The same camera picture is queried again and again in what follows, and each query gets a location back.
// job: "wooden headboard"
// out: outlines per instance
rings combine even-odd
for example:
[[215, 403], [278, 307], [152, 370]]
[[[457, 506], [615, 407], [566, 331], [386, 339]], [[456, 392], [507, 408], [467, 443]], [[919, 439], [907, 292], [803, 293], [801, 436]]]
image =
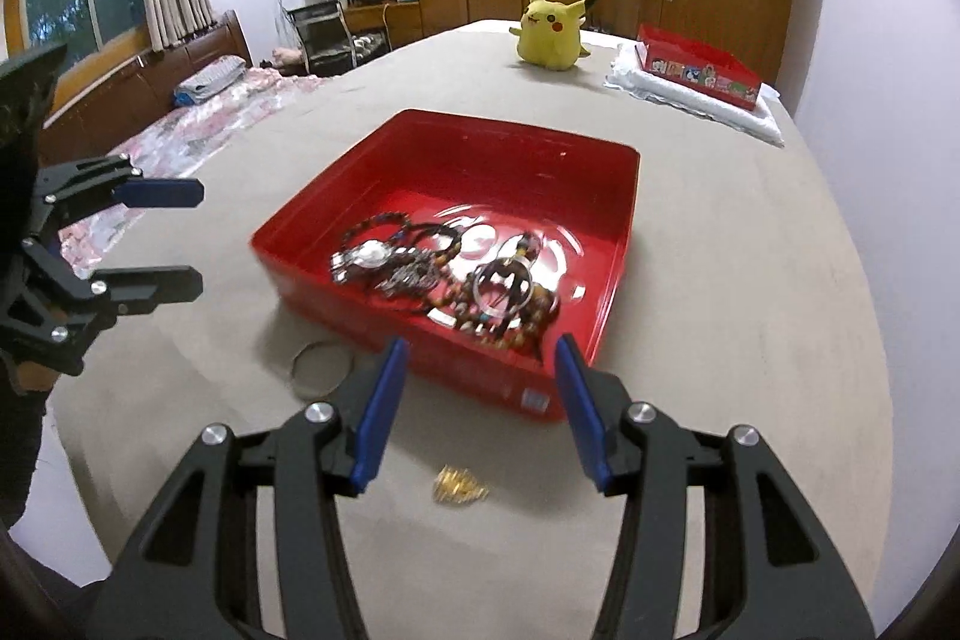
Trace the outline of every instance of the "wooden headboard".
[[40, 165], [106, 155], [172, 110], [174, 87], [221, 55], [253, 66], [233, 11], [179, 47], [140, 54], [65, 107], [40, 131]]

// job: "pikachu plush toy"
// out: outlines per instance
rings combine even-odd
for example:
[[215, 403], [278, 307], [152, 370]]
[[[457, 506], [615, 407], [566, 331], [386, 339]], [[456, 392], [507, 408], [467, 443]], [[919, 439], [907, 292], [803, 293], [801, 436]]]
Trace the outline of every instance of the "pikachu plush toy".
[[520, 18], [520, 28], [510, 29], [510, 33], [520, 37], [517, 55], [528, 63], [553, 71], [564, 71], [573, 66], [577, 58], [586, 58], [590, 53], [580, 44], [580, 26], [594, 1], [566, 5], [530, 0]]

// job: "red box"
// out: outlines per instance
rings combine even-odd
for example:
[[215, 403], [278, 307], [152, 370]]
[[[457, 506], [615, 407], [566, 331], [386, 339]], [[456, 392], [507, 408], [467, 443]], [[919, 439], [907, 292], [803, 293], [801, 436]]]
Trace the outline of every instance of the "red box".
[[757, 106], [760, 76], [728, 52], [646, 23], [637, 39], [647, 47], [646, 58], [637, 48], [645, 71], [749, 112]]
[[[560, 420], [554, 347], [560, 335], [572, 333], [587, 362], [596, 355], [630, 242], [638, 175], [640, 154], [626, 145], [410, 109], [294, 196], [257, 230], [251, 247], [297, 313], [368, 350], [402, 336], [419, 375], [535, 418]], [[557, 320], [542, 343], [545, 364], [400, 311], [359, 285], [335, 285], [330, 255], [344, 231], [387, 211], [464, 228], [463, 250], [450, 263], [461, 278], [496, 256], [506, 239], [541, 232], [534, 279], [560, 295]], [[392, 230], [381, 227], [381, 239]]]

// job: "floral bedding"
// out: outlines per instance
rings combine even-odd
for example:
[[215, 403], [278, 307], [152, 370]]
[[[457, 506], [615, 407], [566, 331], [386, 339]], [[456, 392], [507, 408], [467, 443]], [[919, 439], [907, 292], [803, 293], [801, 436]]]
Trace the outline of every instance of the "floral bedding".
[[[175, 109], [109, 154], [127, 153], [145, 177], [189, 177], [234, 134], [291, 106], [326, 81], [249, 68], [210, 101]], [[75, 273], [88, 276], [144, 212], [118, 204], [74, 223], [61, 231], [62, 255]]]

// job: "gray tablecloth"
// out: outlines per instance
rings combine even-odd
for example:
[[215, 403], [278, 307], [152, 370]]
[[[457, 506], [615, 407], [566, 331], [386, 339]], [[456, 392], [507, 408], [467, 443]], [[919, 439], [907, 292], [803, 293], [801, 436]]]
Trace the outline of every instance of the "gray tablecloth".
[[[549, 73], [518, 62], [506, 34], [412, 44], [235, 139], [200, 171], [197, 210], [134, 226], [112, 266], [192, 263], [206, 290], [195, 304], [124, 319], [90, 351], [85, 374], [56, 389], [61, 437], [107, 553], [204, 424], [253, 432], [301, 406], [289, 362], [320, 330], [278, 306], [248, 239], [350, 145], [419, 107], [640, 150], [632, 246], [598, 365], [685, 426], [757, 425], [869, 594], [890, 501], [891, 405], [870, 292], [827, 186], [781, 107], [783, 150], [603, 88], [611, 57], [594, 47], [576, 70]], [[486, 480], [490, 498], [433, 504], [446, 463]], [[410, 381], [380, 478], [341, 503], [371, 636], [589, 636], [621, 507], [593, 492], [565, 426]], [[689, 528], [702, 538], [699, 520]], [[275, 629], [275, 610], [267, 615]]]

